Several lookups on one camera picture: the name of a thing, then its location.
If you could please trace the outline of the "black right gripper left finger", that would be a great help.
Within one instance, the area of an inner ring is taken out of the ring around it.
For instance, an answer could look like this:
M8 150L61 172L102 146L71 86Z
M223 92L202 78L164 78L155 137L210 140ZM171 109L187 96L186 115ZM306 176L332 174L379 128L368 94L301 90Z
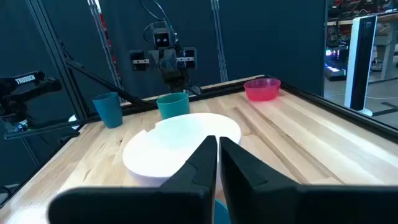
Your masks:
M58 194L50 224L213 224L218 143L207 136L160 187L81 187Z

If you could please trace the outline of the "blue plastic cup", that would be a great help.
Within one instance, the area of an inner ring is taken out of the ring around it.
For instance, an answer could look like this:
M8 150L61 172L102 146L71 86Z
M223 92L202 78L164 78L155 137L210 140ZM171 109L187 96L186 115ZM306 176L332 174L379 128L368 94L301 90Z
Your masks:
M93 104L107 128L117 128L123 124L122 109L116 92L96 96Z

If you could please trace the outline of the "white and black tower fan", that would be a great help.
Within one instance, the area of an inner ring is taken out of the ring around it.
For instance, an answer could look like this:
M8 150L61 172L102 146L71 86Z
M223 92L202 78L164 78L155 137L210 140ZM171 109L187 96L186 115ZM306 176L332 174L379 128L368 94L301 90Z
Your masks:
M346 72L344 106L367 116L373 112L365 108L369 73L373 58L377 16L353 19Z

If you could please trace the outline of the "black table edge rail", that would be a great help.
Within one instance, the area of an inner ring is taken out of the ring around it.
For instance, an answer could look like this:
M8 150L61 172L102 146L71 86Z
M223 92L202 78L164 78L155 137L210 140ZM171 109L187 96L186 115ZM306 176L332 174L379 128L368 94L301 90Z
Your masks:
M217 83L214 85L204 86L204 94L199 96L190 97L191 102L208 100L219 96L230 95L233 93L239 93L243 91L243 83L249 80L256 80L260 78L267 78L267 75L256 75L247 78L241 78L230 82ZM384 139L392 141L398 144L398 129L392 126L383 124L375 119L355 112L352 109L345 108L329 100L326 100L318 95L309 93L307 91L300 90L292 85L282 82L281 89L290 93L291 95L304 100L311 105L321 108L335 116L338 116L350 123L353 123L360 128L363 128L369 132L372 132Z

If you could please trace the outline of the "teal plastic cup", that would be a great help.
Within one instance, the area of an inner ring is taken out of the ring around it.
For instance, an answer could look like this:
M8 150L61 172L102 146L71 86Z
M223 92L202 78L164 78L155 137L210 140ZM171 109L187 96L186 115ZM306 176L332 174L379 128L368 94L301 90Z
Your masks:
M169 119L190 113L189 95L187 93L171 93L156 100L162 119Z

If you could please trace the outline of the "silver curtain strip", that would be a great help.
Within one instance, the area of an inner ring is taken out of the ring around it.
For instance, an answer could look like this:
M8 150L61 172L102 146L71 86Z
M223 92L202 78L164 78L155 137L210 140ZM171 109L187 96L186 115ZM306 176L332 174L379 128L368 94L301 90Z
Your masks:
M111 72L111 76L113 78L113 82L114 84L118 87L118 88L122 88L121 84L120 84L120 80L119 77L116 73L116 67L114 66L113 60L112 60L112 56L111 56L111 49L108 45L107 42L107 38L106 38L106 33L105 33L105 28L103 27L102 24L102 20L100 17L100 12L98 10L98 5L96 4L95 0L87 0L88 1L88 5L91 11L91 14L93 15L93 19L99 34L99 38L101 41L101 44L103 46L103 50L105 53L105 57L106 57L106 61L108 63L108 67L109 70Z
M214 25L215 25L215 33L216 33L216 41L217 41L217 49L218 49L218 60L220 66L220 78L221 82L228 81L228 74L226 69L226 60L224 56L223 49L223 40L220 26L220 15L219 15L219 4L218 0L210 0L211 8L213 11Z

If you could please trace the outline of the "black aluminium frame post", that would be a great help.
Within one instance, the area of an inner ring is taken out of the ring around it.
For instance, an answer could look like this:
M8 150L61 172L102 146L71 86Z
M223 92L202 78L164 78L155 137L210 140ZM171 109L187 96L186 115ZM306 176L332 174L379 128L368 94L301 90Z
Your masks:
M85 106L85 102L77 88L76 82L73 81L70 73L70 67L66 63L60 40L58 39L52 27L51 21L47 15L42 1L25 1L30 13L32 14L38 32L44 42L47 53L49 54L56 71L60 75L61 83L66 89L66 93L72 102L72 106L77 118L87 119L88 109Z

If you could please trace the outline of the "red translucent bowl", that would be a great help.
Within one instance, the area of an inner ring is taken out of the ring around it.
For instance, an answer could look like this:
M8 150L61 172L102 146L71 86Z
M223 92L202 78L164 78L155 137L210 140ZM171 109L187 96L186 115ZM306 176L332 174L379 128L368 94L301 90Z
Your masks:
M258 78L247 81L243 87L251 101L270 101L279 95L281 81L276 78Z

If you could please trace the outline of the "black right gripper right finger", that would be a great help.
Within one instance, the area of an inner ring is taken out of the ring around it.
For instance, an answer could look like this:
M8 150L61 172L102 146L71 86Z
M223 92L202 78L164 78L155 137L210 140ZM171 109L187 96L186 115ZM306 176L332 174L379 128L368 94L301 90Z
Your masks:
M398 224L398 186L305 185L220 139L232 224Z

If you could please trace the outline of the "black diagonal frame brace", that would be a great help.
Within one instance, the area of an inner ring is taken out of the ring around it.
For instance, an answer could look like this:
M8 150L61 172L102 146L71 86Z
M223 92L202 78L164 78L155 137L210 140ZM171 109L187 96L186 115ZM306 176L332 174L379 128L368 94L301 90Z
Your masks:
M84 75L86 75L88 78L94 80L95 82L99 83L100 85L103 85L105 88L108 90L111 90L113 92L116 92L121 98L124 100L130 102L132 105L136 106L154 106L154 103L151 101L144 101L136 96L131 95L130 93L120 89L119 87L111 84L110 82L107 82L105 79L96 76L94 73L90 72L89 70L85 69L84 66L80 65L78 62L66 58L65 62L68 67L77 70Z

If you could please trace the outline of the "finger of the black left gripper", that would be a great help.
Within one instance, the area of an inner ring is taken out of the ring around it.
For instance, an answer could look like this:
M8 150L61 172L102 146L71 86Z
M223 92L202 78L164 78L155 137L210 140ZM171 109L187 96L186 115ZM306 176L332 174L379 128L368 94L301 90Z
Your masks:
M131 67L135 72L146 71L149 66L149 60L145 57L143 50L130 50L129 59Z
M186 47L177 52L177 68L196 69L197 50L193 47Z

